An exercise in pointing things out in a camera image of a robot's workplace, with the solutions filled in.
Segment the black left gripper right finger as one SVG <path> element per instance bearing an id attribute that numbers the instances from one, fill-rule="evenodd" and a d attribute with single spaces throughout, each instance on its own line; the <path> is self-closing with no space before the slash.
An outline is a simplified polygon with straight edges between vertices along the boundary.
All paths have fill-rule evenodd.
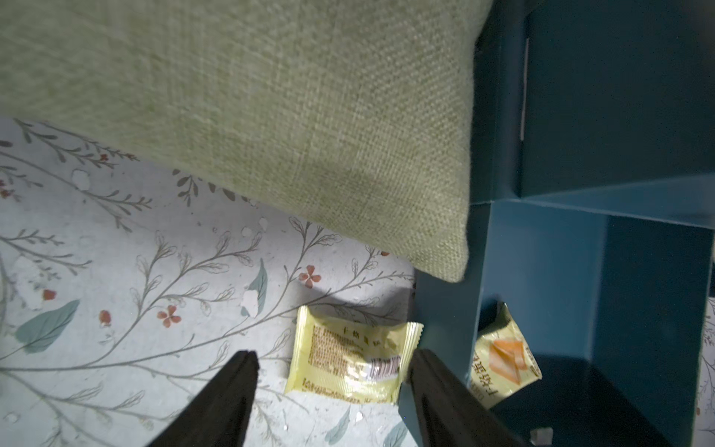
<path id="1" fill-rule="evenodd" d="M 409 367 L 409 386 L 424 446 L 523 446 L 485 409 L 438 356 L 417 349 Z"/>

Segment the teal bottom drawer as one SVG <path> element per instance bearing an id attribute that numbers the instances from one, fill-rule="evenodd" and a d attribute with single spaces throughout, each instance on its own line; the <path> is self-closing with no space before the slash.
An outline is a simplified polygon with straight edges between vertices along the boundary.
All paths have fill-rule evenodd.
<path id="1" fill-rule="evenodd" d="M 714 234 L 705 228 L 497 201 L 471 208 L 465 277 L 416 275 L 420 345 L 463 387 L 505 304 L 543 374 L 467 424 L 538 428 L 557 446 L 687 446 Z"/>

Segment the yellow-green cookie packet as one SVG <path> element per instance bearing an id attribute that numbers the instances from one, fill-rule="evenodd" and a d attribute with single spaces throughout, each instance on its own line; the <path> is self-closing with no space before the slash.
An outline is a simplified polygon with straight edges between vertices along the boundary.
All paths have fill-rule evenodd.
<path id="1" fill-rule="evenodd" d="M 398 403 L 424 325 L 370 326 L 297 312 L 285 392 L 309 392 L 353 404 Z"/>

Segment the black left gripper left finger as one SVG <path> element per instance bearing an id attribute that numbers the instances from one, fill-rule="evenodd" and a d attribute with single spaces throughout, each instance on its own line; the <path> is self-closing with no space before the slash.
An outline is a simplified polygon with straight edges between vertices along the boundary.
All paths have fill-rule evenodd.
<path id="1" fill-rule="evenodd" d="M 219 370 L 151 447 L 244 444 L 251 418 L 259 361 L 254 351 L 239 351 Z"/>

